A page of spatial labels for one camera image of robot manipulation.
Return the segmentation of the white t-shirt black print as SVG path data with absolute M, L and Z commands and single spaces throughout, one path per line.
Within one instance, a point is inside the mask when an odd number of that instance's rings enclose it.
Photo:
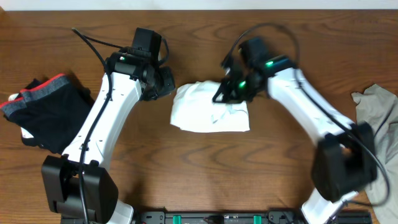
M 250 130 L 246 102 L 214 103 L 218 82 L 189 83 L 177 89 L 170 124 L 194 133 L 246 132 Z

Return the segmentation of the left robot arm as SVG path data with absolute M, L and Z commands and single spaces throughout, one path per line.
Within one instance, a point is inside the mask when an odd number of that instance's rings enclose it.
M 105 74 L 85 122 L 60 157 L 47 156 L 42 177 L 50 210 L 62 223 L 131 223 L 134 209 L 120 201 L 108 170 L 127 116 L 139 101 L 171 94 L 175 81 L 160 56 L 166 40 L 137 28 L 132 44 L 102 60 Z

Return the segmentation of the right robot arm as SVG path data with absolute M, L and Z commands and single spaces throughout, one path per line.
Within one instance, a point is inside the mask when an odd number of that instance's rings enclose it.
M 305 78 L 298 63 L 272 55 L 264 41 L 235 43 L 243 64 L 229 52 L 221 63 L 226 76 L 213 97 L 215 103 L 250 102 L 264 91 L 301 125 L 315 145 L 311 169 L 314 184 L 300 210 L 304 223 L 330 223 L 360 190 L 377 179 L 373 131 L 355 124 L 327 102 Z

